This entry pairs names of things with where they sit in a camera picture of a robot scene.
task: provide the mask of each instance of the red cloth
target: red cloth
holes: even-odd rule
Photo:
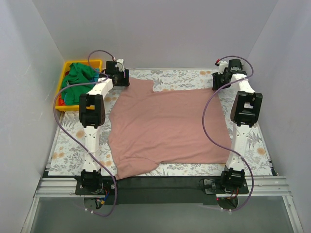
[[[202,113],[212,89],[153,92],[153,81],[131,79],[111,113],[109,145],[117,179],[150,172],[160,163],[225,163],[229,152],[212,144],[202,129]],[[215,96],[206,127],[230,147],[224,113]]]

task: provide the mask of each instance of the garment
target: garment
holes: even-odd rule
[[[98,81],[98,79],[99,79],[99,73],[98,72],[95,72],[94,77],[90,80],[91,83]]]
[[[81,63],[72,63],[69,74],[63,80],[62,88],[77,83],[89,83],[94,75],[95,71],[91,67]],[[94,85],[91,84],[68,88],[62,92],[62,99],[66,105],[79,104],[80,95],[89,92],[93,87]]]
[[[150,172],[160,163],[225,163],[229,152],[212,144],[202,129],[211,89],[153,92],[153,81],[131,79],[109,118],[108,137],[117,179]],[[218,143],[231,139],[218,97],[207,109],[206,128]]]

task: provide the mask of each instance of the robotic arm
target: robotic arm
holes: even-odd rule
[[[244,79],[234,84],[238,86],[238,92],[230,115],[231,120],[234,122],[231,148],[244,155],[247,138],[259,117],[262,94],[256,93],[249,85],[248,80],[245,79],[246,72],[242,69],[239,59],[232,59],[229,63],[220,61],[216,65],[219,66],[219,70],[213,73],[213,90],[217,90],[232,81]],[[241,157],[230,152],[225,170],[221,175],[222,185],[226,190],[241,188],[245,180],[244,177],[244,163]]]
[[[219,70],[213,73],[213,90],[231,81],[243,79],[235,84],[238,86],[238,92],[230,116],[234,122],[231,148],[243,155],[251,127],[259,117],[262,94],[256,93],[245,79],[247,74],[242,69],[239,59],[232,59],[229,63],[220,61],[216,65],[219,66]],[[123,59],[106,62],[105,73],[109,78],[95,85],[87,94],[82,94],[79,103],[79,119],[84,128],[86,147],[96,158],[99,158],[99,134],[105,121],[104,98],[113,86],[129,86],[129,72],[124,69]],[[91,105],[94,105],[94,110],[88,108]],[[225,170],[221,174],[222,186],[226,190],[236,190],[241,188],[244,182],[244,163],[239,156],[231,152]],[[88,155],[84,158],[81,183],[92,192],[99,190],[103,185],[101,167]]]
[[[124,69],[123,59],[107,61],[106,79],[100,75],[96,84],[87,94],[81,94],[79,99],[79,120],[83,125],[85,146],[99,160],[99,138],[102,125],[105,122],[104,98],[114,86],[129,86],[129,71]],[[95,192],[103,185],[101,166],[86,155],[81,172],[82,187]]]

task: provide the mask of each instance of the floral tablecloth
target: floral tablecloth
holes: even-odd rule
[[[154,81],[154,91],[191,90],[212,87],[213,70],[130,70],[130,77],[137,79],[149,79]],[[111,90],[104,99],[106,120],[100,136],[100,161],[113,174],[117,168],[111,156],[108,145],[108,135],[111,131],[109,113],[118,99],[122,90]],[[225,120],[232,138],[232,122],[230,111],[237,90],[234,87],[222,90],[219,98],[224,111]],[[66,112],[62,125],[70,134],[74,135],[83,144],[84,131],[79,122],[79,112]],[[49,175],[72,176],[80,175],[85,151],[71,140],[64,132],[60,131],[54,154],[52,157]],[[255,176],[272,175],[266,151],[263,146],[262,135],[257,125],[252,128],[251,136],[247,139],[247,147],[244,158],[249,163]],[[160,164],[151,172],[141,176],[219,176],[224,169],[224,164]]]

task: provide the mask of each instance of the green cloth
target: green cloth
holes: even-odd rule
[[[95,71],[91,67],[81,63],[72,63],[69,74],[63,80],[62,88],[77,83],[89,83],[94,75]],[[80,95],[89,92],[93,87],[94,84],[68,88],[62,92],[62,99],[66,105],[79,104]]]

